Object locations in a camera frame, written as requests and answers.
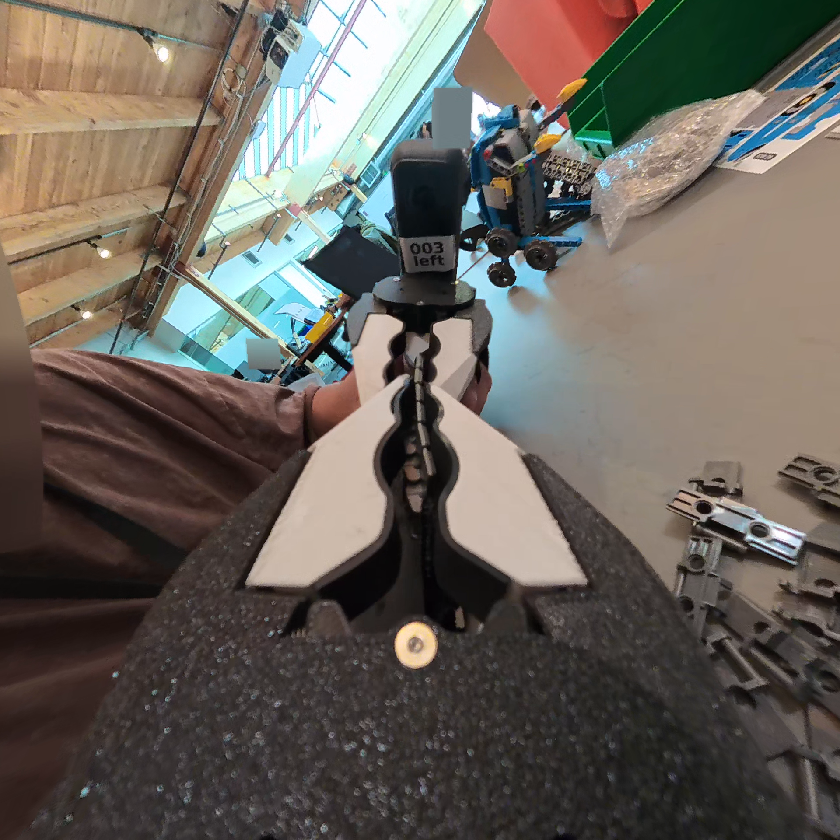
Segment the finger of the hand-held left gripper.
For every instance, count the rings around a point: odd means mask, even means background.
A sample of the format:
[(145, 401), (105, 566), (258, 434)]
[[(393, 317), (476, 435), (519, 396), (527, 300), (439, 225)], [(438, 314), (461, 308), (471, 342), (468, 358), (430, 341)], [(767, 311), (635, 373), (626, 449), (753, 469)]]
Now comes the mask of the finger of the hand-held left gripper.
[(432, 383), (457, 402), (463, 400), (476, 376), (478, 352), (474, 350), (473, 332), (471, 318), (449, 318), (432, 326), (437, 342)]
[(390, 314), (353, 315), (353, 371), (361, 405), (385, 389), (393, 360), (392, 344), (403, 332), (403, 321)]

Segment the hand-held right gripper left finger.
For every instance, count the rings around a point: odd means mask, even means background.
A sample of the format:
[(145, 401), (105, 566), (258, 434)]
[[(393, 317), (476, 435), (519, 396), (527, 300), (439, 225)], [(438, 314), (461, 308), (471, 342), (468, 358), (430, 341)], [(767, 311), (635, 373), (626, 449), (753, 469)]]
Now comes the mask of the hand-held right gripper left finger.
[(406, 375), (396, 378), (310, 447), (246, 587), (314, 592), (382, 545), (394, 508), (382, 456), (407, 383)]

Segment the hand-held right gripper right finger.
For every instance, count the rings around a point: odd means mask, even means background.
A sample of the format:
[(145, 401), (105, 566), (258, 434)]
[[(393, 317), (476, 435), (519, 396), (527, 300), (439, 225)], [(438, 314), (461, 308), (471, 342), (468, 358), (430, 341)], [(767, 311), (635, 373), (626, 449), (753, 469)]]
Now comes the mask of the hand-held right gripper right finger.
[(441, 387), (436, 429), (455, 456), (444, 524), (455, 546), (531, 592), (585, 587), (587, 577), (533, 480), (524, 453)]

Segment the pile of grey track pieces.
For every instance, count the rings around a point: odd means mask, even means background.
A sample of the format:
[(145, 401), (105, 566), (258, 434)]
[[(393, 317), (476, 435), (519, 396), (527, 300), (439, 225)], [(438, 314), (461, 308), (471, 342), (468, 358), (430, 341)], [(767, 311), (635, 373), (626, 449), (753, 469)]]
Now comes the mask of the pile of grey track pieces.
[(708, 460), (674, 493), (688, 530), (673, 594), (805, 837), (838, 838), (838, 458), (799, 453), (778, 477), (821, 514), (810, 528), (752, 506), (737, 460)]

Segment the grey desk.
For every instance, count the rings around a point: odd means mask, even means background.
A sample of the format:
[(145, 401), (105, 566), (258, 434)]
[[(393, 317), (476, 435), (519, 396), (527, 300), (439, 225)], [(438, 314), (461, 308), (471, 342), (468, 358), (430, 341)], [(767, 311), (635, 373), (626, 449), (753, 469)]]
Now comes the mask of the grey desk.
[(447, 646), (417, 781), (445, 838), (818, 838), (797, 756), (765, 759), (672, 595), (690, 526), (666, 510), (708, 459), (747, 502), (808, 530), (775, 470), (838, 458), (838, 141), (765, 175), (712, 171), (614, 253), (527, 279), (498, 317), (486, 417), (558, 470), (595, 593), (542, 601), (557, 627)]

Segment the person's left hand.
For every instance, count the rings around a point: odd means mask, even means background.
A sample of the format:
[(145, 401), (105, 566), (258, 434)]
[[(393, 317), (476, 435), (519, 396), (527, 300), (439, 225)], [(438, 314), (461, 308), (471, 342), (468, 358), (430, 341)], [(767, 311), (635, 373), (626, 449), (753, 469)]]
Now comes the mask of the person's left hand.
[(461, 397), (461, 403), (475, 415), (480, 416), (487, 404), (487, 398), (492, 387), (489, 369), (483, 362), (478, 362), (476, 373)]

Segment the partly built toy vehicle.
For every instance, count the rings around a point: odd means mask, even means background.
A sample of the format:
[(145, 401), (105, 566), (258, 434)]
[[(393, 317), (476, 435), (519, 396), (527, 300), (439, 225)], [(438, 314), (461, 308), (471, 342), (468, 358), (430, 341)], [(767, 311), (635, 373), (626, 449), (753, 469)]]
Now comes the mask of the partly built toy vehicle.
[(487, 247), (496, 258), (487, 268), (495, 287), (515, 284), (515, 256), (549, 273), (563, 253), (582, 245), (581, 237), (565, 229), (591, 212), (597, 163), (575, 143), (571, 150), (561, 149), (564, 136), (550, 126), (570, 110), (584, 84), (585, 79), (568, 84), (550, 110), (533, 99), (525, 108), (510, 105), (479, 117), (469, 176), (480, 221), (462, 232), (459, 246), (464, 251)]

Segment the red plastic bin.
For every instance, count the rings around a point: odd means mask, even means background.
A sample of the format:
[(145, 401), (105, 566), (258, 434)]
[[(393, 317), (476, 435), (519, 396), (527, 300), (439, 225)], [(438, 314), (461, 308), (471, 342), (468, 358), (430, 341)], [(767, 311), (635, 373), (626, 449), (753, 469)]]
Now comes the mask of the red plastic bin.
[(650, 1), (494, 1), (485, 31), (546, 108), (585, 77)]

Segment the white ceiling device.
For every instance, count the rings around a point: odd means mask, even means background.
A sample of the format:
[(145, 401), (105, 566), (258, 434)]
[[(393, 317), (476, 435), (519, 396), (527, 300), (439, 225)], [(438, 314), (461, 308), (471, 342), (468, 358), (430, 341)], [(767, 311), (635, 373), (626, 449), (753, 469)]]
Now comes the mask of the white ceiling device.
[(281, 8), (275, 9), (268, 16), (259, 45), (269, 79), (279, 82), (289, 58), (298, 53), (302, 44), (303, 33), (298, 24)]

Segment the bubble wrap bag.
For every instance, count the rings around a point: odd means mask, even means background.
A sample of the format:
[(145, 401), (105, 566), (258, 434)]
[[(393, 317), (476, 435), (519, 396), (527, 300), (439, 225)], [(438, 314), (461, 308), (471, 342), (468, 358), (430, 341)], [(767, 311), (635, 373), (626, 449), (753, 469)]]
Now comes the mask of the bubble wrap bag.
[(591, 190), (591, 214), (601, 219), (605, 245), (613, 248), (627, 221), (653, 213), (699, 179), (764, 100), (748, 89), (667, 111), (609, 154)]

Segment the green plastic bin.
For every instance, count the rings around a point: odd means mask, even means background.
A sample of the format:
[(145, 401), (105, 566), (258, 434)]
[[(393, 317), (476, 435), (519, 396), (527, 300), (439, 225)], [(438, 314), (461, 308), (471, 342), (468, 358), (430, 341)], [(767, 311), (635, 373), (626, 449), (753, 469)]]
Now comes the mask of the green plastic bin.
[(753, 87), (838, 15), (838, 1), (654, 1), (585, 72), (574, 138), (609, 155), (663, 113)]

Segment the blue sticker sheet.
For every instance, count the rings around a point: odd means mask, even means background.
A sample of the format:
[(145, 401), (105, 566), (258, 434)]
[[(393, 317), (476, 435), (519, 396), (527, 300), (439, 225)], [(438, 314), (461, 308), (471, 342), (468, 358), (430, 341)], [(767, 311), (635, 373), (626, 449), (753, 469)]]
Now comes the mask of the blue sticker sheet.
[(731, 132), (715, 165), (760, 175), (839, 120), (839, 37), (762, 82), (764, 99)]

